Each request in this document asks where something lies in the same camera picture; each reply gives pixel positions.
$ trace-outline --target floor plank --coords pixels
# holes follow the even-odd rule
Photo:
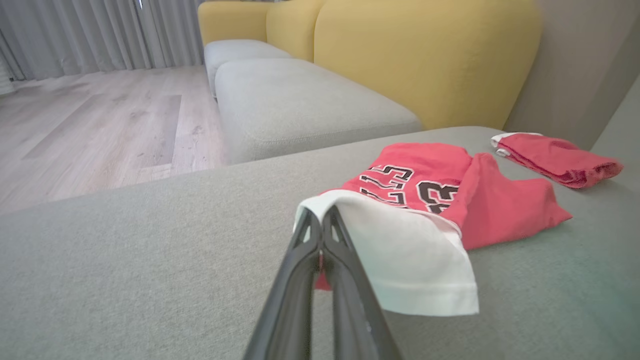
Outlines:
[[[204,67],[14,85],[0,99],[0,214],[224,164]]]

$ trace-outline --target yellow cushion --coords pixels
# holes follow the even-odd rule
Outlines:
[[[273,3],[206,1],[198,7],[203,45],[218,40],[267,41],[267,10]]]
[[[314,59],[406,106],[426,129],[500,129],[540,35],[533,0],[327,0]]]
[[[267,13],[267,42],[291,56],[314,61],[314,28],[324,0],[290,0]]]

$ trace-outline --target gray curtain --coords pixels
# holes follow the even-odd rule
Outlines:
[[[202,64],[204,0],[0,0],[14,79]]]

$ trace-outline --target gray sofa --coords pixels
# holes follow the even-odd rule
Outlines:
[[[45,204],[0,218],[1,359],[240,359],[299,201],[397,142],[490,152],[459,127],[351,143]],[[511,179],[541,177],[497,158]],[[574,215],[470,252],[480,314],[386,313],[406,359],[637,359],[639,199],[615,179],[554,185]],[[313,359],[332,359],[317,291]]]
[[[258,40],[205,47],[227,163],[420,131],[407,108]]]

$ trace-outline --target couch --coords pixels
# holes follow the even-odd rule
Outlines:
[[[541,33],[533,0],[209,1],[198,19],[230,163],[500,129]]]
[[[386,145],[474,154],[498,133],[378,138],[1,216],[0,358],[241,359],[301,200],[357,176]],[[542,177],[495,158],[508,178]],[[406,360],[638,358],[639,195],[616,178],[554,190],[573,219],[469,253],[478,315],[385,313]],[[316,291],[313,320],[312,358],[333,359],[331,293]]]

